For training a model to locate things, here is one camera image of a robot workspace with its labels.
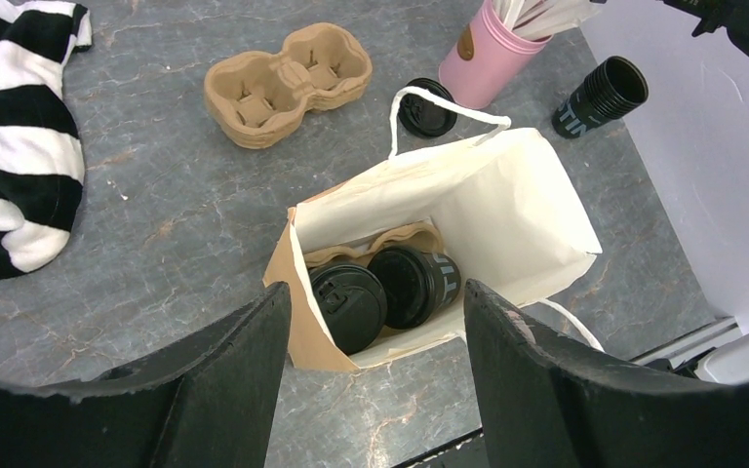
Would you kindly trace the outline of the black white striped cloth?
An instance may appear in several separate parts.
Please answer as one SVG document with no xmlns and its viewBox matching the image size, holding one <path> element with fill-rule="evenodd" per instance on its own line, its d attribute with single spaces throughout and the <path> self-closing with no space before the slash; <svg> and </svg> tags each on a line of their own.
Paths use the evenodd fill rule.
<svg viewBox="0 0 749 468">
<path fill-rule="evenodd" d="M 0 1 L 0 280 L 44 267 L 70 239 L 85 163 L 63 72 L 92 44 L 82 4 Z"/>
</svg>

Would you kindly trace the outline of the brown paper bag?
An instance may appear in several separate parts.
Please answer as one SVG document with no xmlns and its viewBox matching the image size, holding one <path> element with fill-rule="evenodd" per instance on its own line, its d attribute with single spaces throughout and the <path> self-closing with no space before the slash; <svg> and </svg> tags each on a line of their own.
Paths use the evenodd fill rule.
<svg viewBox="0 0 749 468">
<path fill-rule="evenodd" d="M 293 364 L 317 371 L 358 371 L 464 338 L 460 300 L 424 325 L 378 338 L 347 355 L 331 337 L 309 284 L 305 256 L 356 246 L 389 229 L 428 221 L 466 279 L 478 280 L 516 306 L 549 304 L 592 266 L 602 248 L 550 143 L 534 128 L 462 107 L 419 87 L 413 95 L 484 122 L 483 135 L 400 152 L 298 203 L 266 267 L 265 285 L 289 287 Z"/>
</svg>

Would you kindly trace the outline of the brown cardboard cup carrier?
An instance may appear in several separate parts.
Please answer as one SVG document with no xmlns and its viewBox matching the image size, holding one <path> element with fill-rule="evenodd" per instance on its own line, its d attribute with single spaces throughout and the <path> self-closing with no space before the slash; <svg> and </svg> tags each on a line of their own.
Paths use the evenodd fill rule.
<svg viewBox="0 0 749 468">
<path fill-rule="evenodd" d="M 368 266 L 375 254 L 387 247 L 413 247 L 422 252 L 443 254 L 445 243 L 440 231 L 430 222 L 419 221 L 386 230 L 360 249 L 337 245 L 303 255 L 307 268 L 316 268 L 333 262 L 351 262 Z"/>
</svg>

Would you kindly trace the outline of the white wrapped stirrer sticks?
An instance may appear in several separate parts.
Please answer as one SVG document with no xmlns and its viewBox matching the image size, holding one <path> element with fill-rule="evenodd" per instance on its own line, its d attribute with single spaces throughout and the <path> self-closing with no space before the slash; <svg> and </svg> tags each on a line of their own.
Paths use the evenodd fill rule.
<svg viewBox="0 0 749 468">
<path fill-rule="evenodd" d="M 536 41 L 577 28 L 598 15 L 606 0 L 495 0 L 491 10 L 513 34 Z"/>
</svg>

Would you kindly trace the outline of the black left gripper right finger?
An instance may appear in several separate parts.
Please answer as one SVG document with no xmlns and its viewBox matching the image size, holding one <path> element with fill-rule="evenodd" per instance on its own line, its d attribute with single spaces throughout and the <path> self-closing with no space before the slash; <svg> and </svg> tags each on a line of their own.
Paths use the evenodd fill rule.
<svg viewBox="0 0 749 468">
<path fill-rule="evenodd" d="M 476 280 L 464 323 L 492 467 L 749 467 L 749 382 L 637 366 Z"/>
</svg>

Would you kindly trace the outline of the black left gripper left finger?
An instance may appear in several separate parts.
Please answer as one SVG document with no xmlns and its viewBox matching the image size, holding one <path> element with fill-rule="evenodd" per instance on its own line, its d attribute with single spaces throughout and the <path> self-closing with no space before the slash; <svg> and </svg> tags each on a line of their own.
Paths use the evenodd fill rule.
<svg viewBox="0 0 749 468">
<path fill-rule="evenodd" d="M 253 301 L 92 380 L 0 381 L 0 467 L 260 467 L 292 306 Z"/>
</svg>

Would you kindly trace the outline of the black plastic cup lid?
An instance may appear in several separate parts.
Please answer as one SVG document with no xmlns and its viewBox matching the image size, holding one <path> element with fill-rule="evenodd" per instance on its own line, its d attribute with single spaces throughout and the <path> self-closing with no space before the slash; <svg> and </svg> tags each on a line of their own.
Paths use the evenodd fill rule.
<svg viewBox="0 0 749 468">
<path fill-rule="evenodd" d="M 408 86 L 425 89 L 432 95 L 453 102 L 451 93 L 431 78 L 415 78 Z M 413 136 L 436 138 L 445 135 L 454 127 L 457 114 L 423 97 L 406 95 L 401 99 L 398 119 Z"/>
</svg>

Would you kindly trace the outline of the pink stirrer holder cup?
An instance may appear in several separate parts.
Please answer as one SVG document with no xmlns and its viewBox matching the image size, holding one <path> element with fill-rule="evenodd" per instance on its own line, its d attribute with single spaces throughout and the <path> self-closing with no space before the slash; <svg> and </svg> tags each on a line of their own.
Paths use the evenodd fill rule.
<svg viewBox="0 0 749 468">
<path fill-rule="evenodd" d="M 503 25 L 493 2 L 485 0 L 441 62 L 438 81 L 455 103 L 483 109 L 550 40 L 516 35 Z"/>
</svg>

